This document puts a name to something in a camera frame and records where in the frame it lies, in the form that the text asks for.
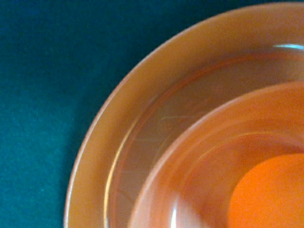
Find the teal background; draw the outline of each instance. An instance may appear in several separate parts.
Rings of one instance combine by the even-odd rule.
[[[79,146],[122,78],[185,28],[263,2],[0,1],[0,227],[62,227]]]

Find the bowl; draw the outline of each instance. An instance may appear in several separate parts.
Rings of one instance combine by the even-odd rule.
[[[125,228],[143,183],[167,148],[220,105],[303,80],[304,4],[254,6],[176,35],[109,96],[82,143],[64,227]]]
[[[129,228],[226,228],[233,190],[257,164],[304,152],[304,82],[270,86],[202,117],[151,171]]]

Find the teal fabric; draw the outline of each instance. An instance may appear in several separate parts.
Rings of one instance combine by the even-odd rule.
[[[270,1],[0,2],[0,227],[62,227],[99,108],[147,54],[213,15]]]

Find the bright orange center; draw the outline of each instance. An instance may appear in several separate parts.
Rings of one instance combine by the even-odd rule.
[[[229,228],[304,228],[304,153],[258,164],[237,184]]]

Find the inner bowl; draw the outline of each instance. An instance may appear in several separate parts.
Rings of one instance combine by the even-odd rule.
[[[304,152],[304,83],[270,86],[202,117],[165,152],[130,228],[225,228],[239,180],[271,157]]]

